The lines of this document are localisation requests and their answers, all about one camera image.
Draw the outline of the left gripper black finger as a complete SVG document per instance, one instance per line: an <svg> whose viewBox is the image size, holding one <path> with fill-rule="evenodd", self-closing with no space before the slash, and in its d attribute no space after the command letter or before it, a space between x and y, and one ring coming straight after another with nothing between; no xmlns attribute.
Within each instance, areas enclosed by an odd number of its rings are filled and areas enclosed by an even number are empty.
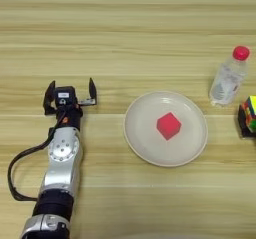
<svg viewBox="0 0 256 239"><path fill-rule="evenodd" d="M45 109L49 108L51 106L51 103L54 101L54 90L55 90L55 82L52 81L45 92L44 101L43 101L43 107Z"/></svg>
<svg viewBox="0 0 256 239"><path fill-rule="evenodd" d="M92 78L89 80L89 94L91 99L97 99L97 89Z"/></svg>

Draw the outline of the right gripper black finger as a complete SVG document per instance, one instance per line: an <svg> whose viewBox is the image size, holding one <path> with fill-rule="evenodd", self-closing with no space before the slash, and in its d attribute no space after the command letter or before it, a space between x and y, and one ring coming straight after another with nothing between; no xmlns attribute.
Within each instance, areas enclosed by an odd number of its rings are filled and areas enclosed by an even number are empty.
<svg viewBox="0 0 256 239"><path fill-rule="evenodd" d="M238 110L238 124L243 138L256 138L256 132L251 132L246 125L246 116L242 106Z"/></svg>

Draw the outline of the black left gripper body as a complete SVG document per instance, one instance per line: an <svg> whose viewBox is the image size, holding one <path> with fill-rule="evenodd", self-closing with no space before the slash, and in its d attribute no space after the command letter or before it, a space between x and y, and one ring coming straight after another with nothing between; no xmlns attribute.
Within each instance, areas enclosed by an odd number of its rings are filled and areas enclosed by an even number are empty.
<svg viewBox="0 0 256 239"><path fill-rule="evenodd" d="M74 127L77 130L81 126L81 118L83 117L83 106L93 106L97 104L96 98L90 98L78 101L77 98L56 98L55 106L52 106L52 101L45 98L43 107L45 115L55 115L57 127Z"/></svg>

